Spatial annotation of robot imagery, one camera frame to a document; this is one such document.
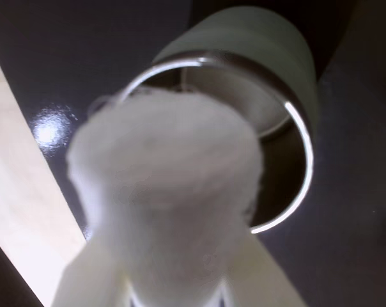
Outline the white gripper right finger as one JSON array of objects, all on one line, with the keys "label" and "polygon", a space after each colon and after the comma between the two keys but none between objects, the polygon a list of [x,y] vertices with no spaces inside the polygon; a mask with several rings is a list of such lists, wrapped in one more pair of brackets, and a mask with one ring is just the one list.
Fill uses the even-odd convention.
[{"label": "white gripper right finger", "polygon": [[220,276],[212,306],[305,306],[284,270],[255,235],[215,239]]}]

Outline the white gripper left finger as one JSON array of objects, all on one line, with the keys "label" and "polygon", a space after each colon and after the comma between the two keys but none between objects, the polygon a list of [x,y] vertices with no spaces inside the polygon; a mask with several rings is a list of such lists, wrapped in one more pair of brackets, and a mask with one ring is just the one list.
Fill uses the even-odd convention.
[{"label": "white gripper left finger", "polygon": [[130,306],[123,266],[94,235],[66,266],[53,306]]}]

